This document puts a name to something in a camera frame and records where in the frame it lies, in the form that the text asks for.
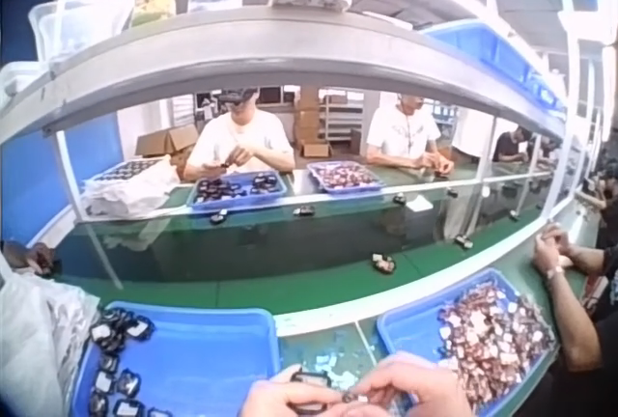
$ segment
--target hand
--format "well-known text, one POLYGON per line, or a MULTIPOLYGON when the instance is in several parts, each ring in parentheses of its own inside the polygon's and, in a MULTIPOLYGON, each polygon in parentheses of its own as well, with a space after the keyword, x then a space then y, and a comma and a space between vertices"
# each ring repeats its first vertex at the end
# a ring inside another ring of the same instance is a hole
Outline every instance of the hand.
POLYGON ((543 238, 536 235, 534 239, 534 266, 542 274, 547 274, 550 270, 556 269, 560 265, 560 252, 558 245, 553 238, 543 238))
MULTIPOLYGON (((352 391, 367 396, 370 404, 383 408, 390 407, 399 393, 413 394, 418 403, 408 417, 473 415, 465 392, 453 372, 406 352, 398 352, 380 361, 352 391)), ((359 415, 379 417, 388 414, 382 412, 359 415)))
POLYGON ((216 179, 227 173, 227 169, 221 163, 206 163, 200 168, 200 178, 216 179))
POLYGON ((342 404, 340 392, 323 386, 290 382, 292 375, 300 370, 295 365, 287 368, 270 380, 255 382, 242 406, 239 417, 296 417, 294 405, 319 403, 337 404, 321 414, 324 417, 339 417, 351 408, 342 404))
POLYGON ((441 155, 439 158, 439 165, 437 171, 441 175, 446 176, 448 174, 451 174, 453 168, 455 168, 455 163, 441 155))
POLYGON ((545 226, 541 231, 541 238, 543 240, 553 240, 560 255, 571 257, 572 246, 569 242, 569 234, 558 224, 545 226))
POLYGON ((435 153, 424 152, 421 156, 410 161, 410 167, 414 169, 432 168, 437 169, 439 157, 435 153))
POLYGON ((255 149, 247 145, 236 145, 232 152, 229 154, 226 163, 236 164, 242 166, 249 161, 255 154, 255 149))

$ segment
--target blue plastic tray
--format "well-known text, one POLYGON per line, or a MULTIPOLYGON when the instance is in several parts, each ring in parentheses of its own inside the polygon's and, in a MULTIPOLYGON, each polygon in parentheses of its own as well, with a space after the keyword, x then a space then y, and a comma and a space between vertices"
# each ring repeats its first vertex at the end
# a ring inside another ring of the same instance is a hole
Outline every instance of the blue plastic tray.
MULTIPOLYGON (((239 183, 243 190, 249 193, 252 187, 252 181, 258 174, 261 173, 237 173, 228 174, 222 176, 223 181, 229 181, 232 183, 239 183)), ((283 179, 279 173, 275 171, 264 171, 262 174, 268 174, 277 178, 277 190, 272 193, 263 195, 247 195, 246 197, 230 198, 227 200, 217 200, 214 202, 193 203, 195 196, 197 195, 197 189, 200 183, 207 180, 200 180, 195 183, 191 193, 189 194, 186 205, 196 211, 219 211, 221 209, 227 210, 251 210, 264 208, 266 205, 274 205, 277 200, 284 197, 288 192, 288 187, 283 182, 283 179)))
POLYGON ((367 168, 362 166, 360 163, 357 163, 356 161, 318 161, 318 162, 315 162, 315 163, 307 164, 307 170, 309 171, 311 176, 318 182, 318 184, 320 185, 320 188, 323 191, 325 191, 326 193, 329 193, 331 195, 348 195, 348 194, 352 194, 352 193, 353 194, 362 194, 362 193, 367 193, 367 192, 379 192, 384 187, 384 182, 382 182, 378 178, 378 176, 376 176, 374 173, 372 173, 371 171, 369 171, 367 168), (375 184, 373 184, 373 185, 359 185, 357 187, 346 187, 346 188, 327 187, 326 185, 324 185, 322 177, 317 172, 317 169, 320 168, 321 166, 354 166, 354 167, 360 167, 360 168, 364 169, 369 176, 374 178, 375 184))
MULTIPOLYGON (((175 417, 238 415, 251 384, 279 371, 274 320, 261 309, 203 310, 111 303, 153 321, 140 343, 127 340, 119 372, 142 377, 137 400, 175 417)), ((87 417, 100 351, 89 344, 71 403, 72 417, 87 417)), ((112 395, 111 407, 119 395, 112 395)))
MULTIPOLYGON (((506 309, 510 301, 515 301, 519 295, 515 288, 497 270, 487 269, 479 272, 469 279, 442 292, 438 292, 431 297, 420 299, 380 316, 378 319, 378 333, 384 341, 386 349, 390 353, 407 351, 432 362, 438 362, 441 356, 437 350, 443 345, 439 335, 439 329, 443 326, 443 323, 437 318, 440 309, 445 304, 455 302, 466 291, 485 282, 494 282, 506 294, 506 299, 500 301, 504 304, 504 309, 506 309)), ((549 351, 537 358, 528 373, 529 375, 534 374, 548 354, 549 351)), ((509 400, 509 397, 516 393, 524 382, 525 380, 520 385, 512 388, 509 394, 502 399, 482 408, 479 415, 486 417, 497 414, 509 400)))

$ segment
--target white metal shelf frame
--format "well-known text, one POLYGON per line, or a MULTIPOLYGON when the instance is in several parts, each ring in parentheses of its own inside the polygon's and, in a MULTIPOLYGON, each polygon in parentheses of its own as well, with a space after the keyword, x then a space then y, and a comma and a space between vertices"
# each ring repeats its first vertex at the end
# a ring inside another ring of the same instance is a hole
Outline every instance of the white metal shelf frame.
POLYGON ((355 14, 244 7, 150 23, 80 52, 13 100, 0 117, 0 143, 154 99, 295 82, 414 91, 564 133, 506 81, 430 38, 355 14))

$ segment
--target cardboard box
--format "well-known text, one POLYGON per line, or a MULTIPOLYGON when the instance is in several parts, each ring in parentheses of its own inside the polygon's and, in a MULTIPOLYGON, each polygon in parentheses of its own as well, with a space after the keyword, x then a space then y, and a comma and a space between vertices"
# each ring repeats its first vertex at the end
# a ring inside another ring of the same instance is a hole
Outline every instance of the cardboard box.
POLYGON ((150 134, 142 135, 137 139, 135 154, 138 156, 164 156, 173 155, 192 147, 199 137, 195 125, 182 125, 158 130, 150 134))
POLYGON ((294 140, 300 145, 303 142, 317 141, 320 137, 319 127, 300 127, 295 125, 294 127, 294 140))
POLYGON ((320 110, 320 88, 315 86, 300 86, 297 110, 320 110))
POLYGON ((312 110, 296 111, 294 126, 297 127, 320 127, 320 112, 312 110))
POLYGON ((300 145, 300 154, 305 158, 330 157, 330 144, 324 140, 303 142, 300 145))

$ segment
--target bracelet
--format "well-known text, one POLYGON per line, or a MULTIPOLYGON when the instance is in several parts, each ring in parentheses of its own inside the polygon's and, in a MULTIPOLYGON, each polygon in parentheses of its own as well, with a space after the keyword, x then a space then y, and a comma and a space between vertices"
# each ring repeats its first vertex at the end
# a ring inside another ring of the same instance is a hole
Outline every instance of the bracelet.
POLYGON ((546 276, 548 280, 551 280, 556 274, 564 274, 564 269, 562 268, 562 266, 557 265, 554 269, 548 270, 546 276))

